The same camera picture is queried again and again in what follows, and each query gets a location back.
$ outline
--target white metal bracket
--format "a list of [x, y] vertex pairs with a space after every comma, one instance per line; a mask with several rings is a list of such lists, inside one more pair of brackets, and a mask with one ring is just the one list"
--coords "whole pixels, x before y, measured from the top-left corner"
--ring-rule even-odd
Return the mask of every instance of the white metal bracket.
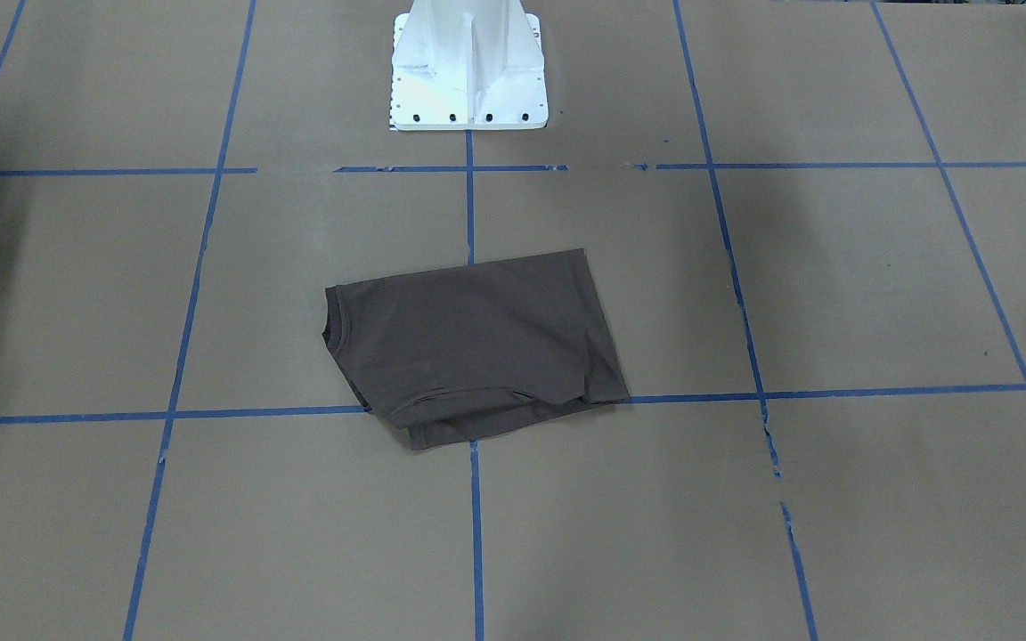
[[541, 21], [520, 0], [415, 0], [395, 18], [391, 63], [392, 129], [549, 122]]

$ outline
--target dark gray fabric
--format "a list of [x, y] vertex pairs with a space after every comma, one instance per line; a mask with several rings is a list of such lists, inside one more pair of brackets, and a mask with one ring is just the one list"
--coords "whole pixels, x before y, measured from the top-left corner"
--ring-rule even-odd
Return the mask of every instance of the dark gray fabric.
[[412, 449], [630, 397], [584, 250], [329, 287], [322, 335]]

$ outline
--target gray cloth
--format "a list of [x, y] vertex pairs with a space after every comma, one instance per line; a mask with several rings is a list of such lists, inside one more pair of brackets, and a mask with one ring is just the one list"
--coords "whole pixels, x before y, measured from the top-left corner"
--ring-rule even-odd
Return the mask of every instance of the gray cloth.
[[630, 398], [584, 250], [329, 287], [322, 335], [411, 449]]

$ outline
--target garment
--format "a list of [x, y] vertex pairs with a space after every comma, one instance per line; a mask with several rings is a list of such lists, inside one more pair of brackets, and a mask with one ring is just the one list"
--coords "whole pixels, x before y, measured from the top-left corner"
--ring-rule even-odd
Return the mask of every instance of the garment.
[[425, 449], [630, 398], [584, 250], [326, 290], [324, 339], [363, 407]]

